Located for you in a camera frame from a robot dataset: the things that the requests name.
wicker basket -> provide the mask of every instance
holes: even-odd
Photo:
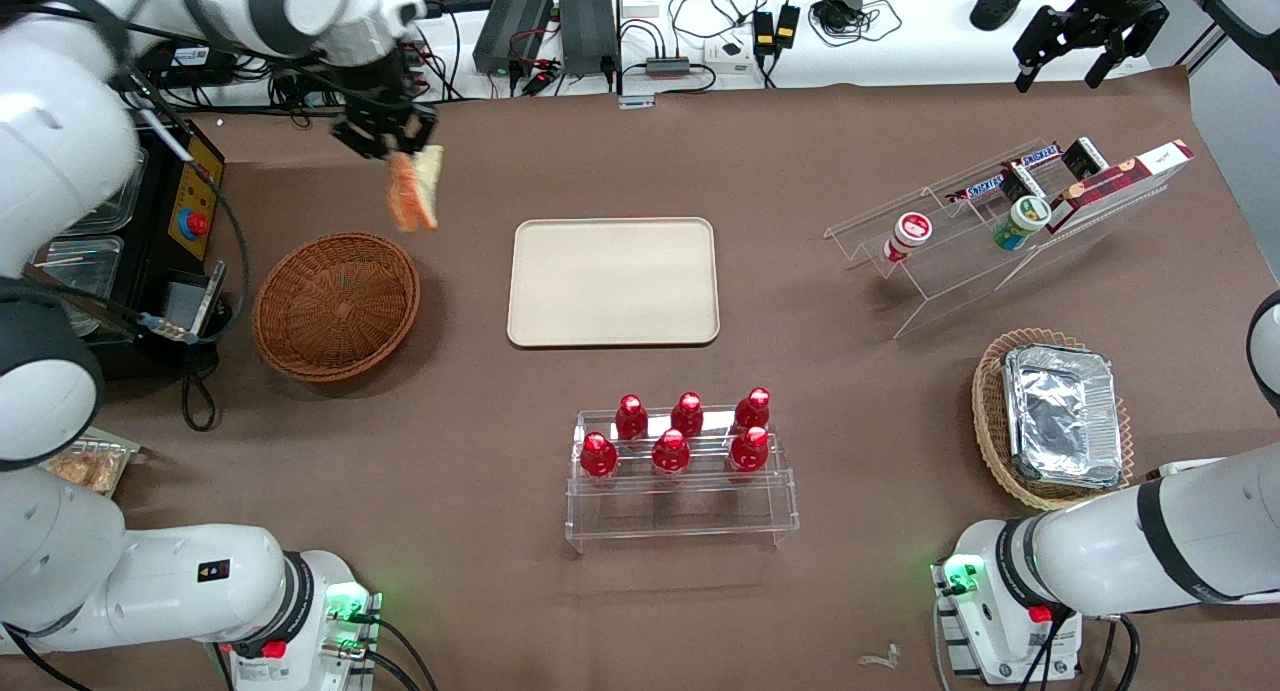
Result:
[[[356,232],[321,235],[266,276],[253,305],[253,340],[288,377],[342,381],[396,351],[420,299],[417,269],[398,244]]]
[[[1046,328],[1019,328],[987,346],[978,370],[973,375],[973,426],[978,433],[978,448],[982,459],[1006,491],[1032,508],[1051,511],[1062,509],[1116,489],[1124,489],[1133,479],[1133,435],[1129,433],[1129,413],[1124,401],[1116,399],[1116,417],[1120,422],[1120,448],[1124,454],[1124,476],[1114,489],[1083,489],[1061,486],[1056,482],[1027,481],[1015,471],[1009,453],[1009,416],[1005,413],[1005,354],[1019,346],[1051,344],[1071,349],[1084,349],[1073,337],[1048,331]]]

green light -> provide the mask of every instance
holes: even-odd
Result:
[[[334,584],[325,591],[325,610],[329,616],[347,621],[352,614],[364,613],[369,604],[369,591],[355,581]]]
[[[964,586],[970,591],[978,587],[978,581],[974,577],[982,572],[982,557],[973,554],[956,554],[942,564],[942,572],[946,573],[952,585]]]

red and white box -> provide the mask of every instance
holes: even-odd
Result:
[[[1181,139],[1175,139],[1076,182],[1050,203],[1052,207],[1047,225],[1050,234],[1070,229],[1098,212],[1115,209],[1128,200],[1160,188],[1193,157],[1196,154],[1192,148],[1188,148]]]

red emergency stop button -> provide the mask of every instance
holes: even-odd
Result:
[[[192,212],[187,218],[187,226],[191,229],[192,234],[206,235],[209,234],[209,218],[204,212]]]
[[[209,216],[204,212],[192,211],[192,209],[182,209],[178,212],[178,230],[187,241],[200,239],[202,235],[209,235]]]

black mouse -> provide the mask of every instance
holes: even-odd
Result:
[[[996,31],[1014,17],[1020,0],[978,0],[969,12],[969,22],[978,29]]]

